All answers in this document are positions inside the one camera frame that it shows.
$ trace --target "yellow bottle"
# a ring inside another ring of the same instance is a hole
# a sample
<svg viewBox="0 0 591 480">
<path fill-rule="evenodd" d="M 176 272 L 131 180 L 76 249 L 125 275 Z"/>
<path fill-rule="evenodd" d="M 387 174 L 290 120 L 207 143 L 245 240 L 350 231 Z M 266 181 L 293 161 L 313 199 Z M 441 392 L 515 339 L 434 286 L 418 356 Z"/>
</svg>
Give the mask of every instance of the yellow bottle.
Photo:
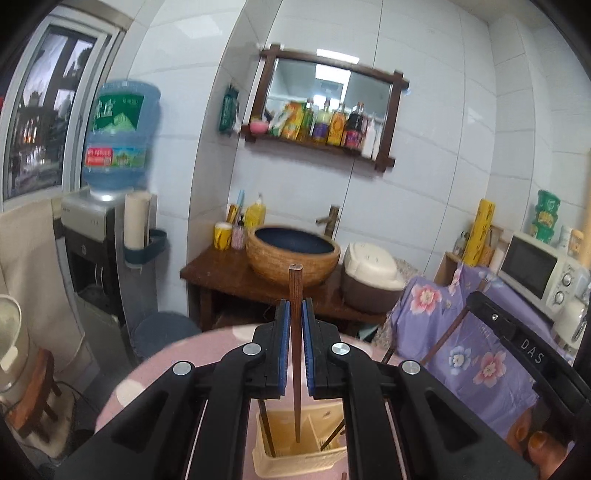
<svg viewBox="0 0 591 480">
<path fill-rule="evenodd" d="M 267 207 L 262 202 L 262 194 L 259 193 L 259 197 L 255 203 L 250 205 L 246 209 L 244 214 L 244 227 L 254 228 L 265 223 L 265 215 L 267 214 Z"/>
</svg>

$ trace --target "rice cooker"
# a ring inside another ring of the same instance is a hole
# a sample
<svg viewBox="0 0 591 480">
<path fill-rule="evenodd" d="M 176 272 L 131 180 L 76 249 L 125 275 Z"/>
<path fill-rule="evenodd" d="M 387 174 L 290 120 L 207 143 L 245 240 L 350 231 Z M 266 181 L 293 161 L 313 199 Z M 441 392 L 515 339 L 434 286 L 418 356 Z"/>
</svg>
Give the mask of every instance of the rice cooker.
<svg viewBox="0 0 591 480">
<path fill-rule="evenodd" d="M 347 305 L 361 312 L 386 313 L 405 286 L 396 260 L 386 250 L 364 242 L 347 247 L 340 284 Z"/>
</svg>

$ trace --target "metal screw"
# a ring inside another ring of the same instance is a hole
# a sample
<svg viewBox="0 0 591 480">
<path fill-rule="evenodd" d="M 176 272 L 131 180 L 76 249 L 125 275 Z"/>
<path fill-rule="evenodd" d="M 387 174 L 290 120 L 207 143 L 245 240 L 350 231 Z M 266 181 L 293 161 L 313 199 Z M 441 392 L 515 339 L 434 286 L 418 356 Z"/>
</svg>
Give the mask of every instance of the metal screw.
<svg viewBox="0 0 591 480">
<path fill-rule="evenodd" d="M 242 347 L 242 351 L 246 355 L 257 355 L 261 352 L 261 346 L 258 343 L 247 343 L 245 346 Z"/>
<path fill-rule="evenodd" d="M 343 342 L 335 343 L 330 349 L 337 355 L 347 355 L 351 351 L 349 345 Z"/>
<path fill-rule="evenodd" d="M 409 375 L 416 375 L 421 371 L 421 365 L 414 360 L 408 360 L 402 364 L 402 370 Z"/>
<path fill-rule="evenodd" d="M 175 375 L 182 377 L 191 371 L 191 364 L 189 362 L 177 362 L 174 364 L 173 372 Z"/>
</svg>

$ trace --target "pink bowl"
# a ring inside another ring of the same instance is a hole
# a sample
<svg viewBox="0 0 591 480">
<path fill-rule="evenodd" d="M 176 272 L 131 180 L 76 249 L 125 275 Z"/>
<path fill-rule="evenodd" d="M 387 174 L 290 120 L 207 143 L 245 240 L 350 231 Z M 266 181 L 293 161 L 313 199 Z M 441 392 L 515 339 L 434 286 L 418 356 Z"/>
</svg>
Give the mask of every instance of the pink bowl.
<svg viewBox="0 0 591 480">
<path fill-rule="evenodd" d="M 255 135 L 266 134 L 269 130 L 269 122 L 263 120 L 253 120 L 250 124 L 251 133 Z"/>
</svg>

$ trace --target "cup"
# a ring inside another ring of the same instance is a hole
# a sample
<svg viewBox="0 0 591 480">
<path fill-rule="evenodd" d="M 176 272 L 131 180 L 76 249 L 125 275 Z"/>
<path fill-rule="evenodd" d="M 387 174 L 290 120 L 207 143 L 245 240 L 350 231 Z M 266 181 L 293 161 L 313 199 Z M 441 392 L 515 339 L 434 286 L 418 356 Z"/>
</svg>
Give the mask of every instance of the cup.
<svg viewBox="0 0 591 480">
<path fill-rule="evenodd" d="M 228 250 L 232 243 L 232 224 L 218 222 L 213 231 L 213 247 L 216 250 Z"/>
</svg>

